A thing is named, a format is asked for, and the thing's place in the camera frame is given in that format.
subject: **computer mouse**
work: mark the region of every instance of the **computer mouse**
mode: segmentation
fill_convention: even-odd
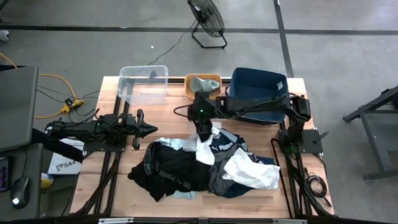
[[[12,206],[16,209],[24,208],[29,203],[29,178],[21,177],[12,183],[10,199]]]

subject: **plastic container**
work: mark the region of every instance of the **plastic container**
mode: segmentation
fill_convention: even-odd
[[[203,80],[214,80],[220,84],[220,87],[217,90],[213,90],[210,92],[209,98],[214,100],[217,96],[221,95],[221,89],[223,87],[221,77],[219,74],[188,74],[184,80],[184,89],[187,97],[191,99],[195,99],[195,93],[189,88],[189,83],[191,82],[192,77],[198,77]]]
[[[240,98],[272,98],[288,93],[287,79],[283,74],[251,68],[235,68],[229,96]],[[281,111],[246,113],[239,118],[257,124],[277,124],[285,119]]]
[[[164,65],[120,69],[118,96],[132,106],[166,105],[169,70]]]

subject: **gray towel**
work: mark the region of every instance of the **gray towel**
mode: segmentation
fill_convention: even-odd
[[[203,80],[198,77],[193,77],[191,79],[191,82],[189,83],[189,88],[192,90],[192,92],[197,92],[199,90],[203,91],[213,91],[216,90],[220,87],[220,83],[218,81],[214,80]]]

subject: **black t-shirt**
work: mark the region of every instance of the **black t-shirt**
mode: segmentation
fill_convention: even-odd
[[[176,190],[207,190],[209,168],[196,160],[194,152],[174,150],[153,142],[148,146],[144,160],[131,169],[128,178],[159,201],[163,195],[171,195]]]

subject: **pile of clothes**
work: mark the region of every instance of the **pile of clothes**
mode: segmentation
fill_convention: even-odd
[[[156,202],[169,195],[194,199],[197,191],[204,190],[233,198],[251,189],[278,188],[280,168],[272,158],[249,152],[237,134],[217,128],[212,132],[205,142],[197,134],[186,140],[160,138],[152,142],[128,178]]]

